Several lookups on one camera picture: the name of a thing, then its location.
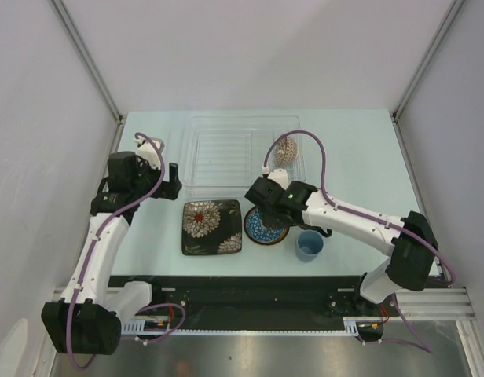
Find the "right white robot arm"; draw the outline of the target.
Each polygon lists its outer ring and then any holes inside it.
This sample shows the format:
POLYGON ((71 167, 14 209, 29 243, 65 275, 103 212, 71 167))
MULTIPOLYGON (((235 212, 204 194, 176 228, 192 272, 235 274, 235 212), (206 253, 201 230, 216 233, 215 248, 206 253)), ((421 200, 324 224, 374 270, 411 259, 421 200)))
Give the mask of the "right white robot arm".
POLYGON ((259 177, 245 198, 254 204, 269 228, 301 226, 331 230, 373 247, 387 259, 366 273, 353 295, 354 308, 373 314, 381 302, 406 289, 423 291, 430 279, 438 243, 427 219, 411 211, 400 218, 333 201, 312 185, 293 181, 288 185, 259 177))

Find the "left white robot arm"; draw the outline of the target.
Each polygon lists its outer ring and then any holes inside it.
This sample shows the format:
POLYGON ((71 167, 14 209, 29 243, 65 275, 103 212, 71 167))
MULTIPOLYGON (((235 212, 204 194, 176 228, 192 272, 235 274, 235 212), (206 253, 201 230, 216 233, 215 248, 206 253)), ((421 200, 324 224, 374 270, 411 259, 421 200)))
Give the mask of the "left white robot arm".
POLYGON ((178 198, 178 167, 169 167, 166 181, 162 154, 154 149, 109 156, 108 175, 90 204, 89 230, 75 271, 60 298, 42 308, 42 322, 57 352, 111 355, 131 317, 141 309, 154 314, 163 308, 163 293, 147 282, 127 283, 111 298, 106 291, 117 252, 141 203, 178 198))

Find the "clear plastic dish rack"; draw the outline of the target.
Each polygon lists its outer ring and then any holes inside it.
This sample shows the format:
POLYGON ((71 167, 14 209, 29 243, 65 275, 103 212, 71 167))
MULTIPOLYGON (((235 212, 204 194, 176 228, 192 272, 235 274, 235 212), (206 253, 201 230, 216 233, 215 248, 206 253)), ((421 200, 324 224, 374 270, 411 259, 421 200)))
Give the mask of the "clear plastic dish rack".
POLYGON ((185 128, 179 177, 191 200, 239 199, 262 173, 276 167, 271 144, 301 127, 295 115, 199 115, 185 128))

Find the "pink patterned bowl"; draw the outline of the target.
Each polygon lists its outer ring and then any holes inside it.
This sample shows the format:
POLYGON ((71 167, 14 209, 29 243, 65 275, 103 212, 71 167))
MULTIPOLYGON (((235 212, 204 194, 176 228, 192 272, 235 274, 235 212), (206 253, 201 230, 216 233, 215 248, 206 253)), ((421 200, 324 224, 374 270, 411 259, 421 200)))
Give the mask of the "pink patterned bowl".
POLYGON ((292 164, 298 157, 298 145, 291 137, 284 137, 274 148, 273 160, 277 167, 292 164))

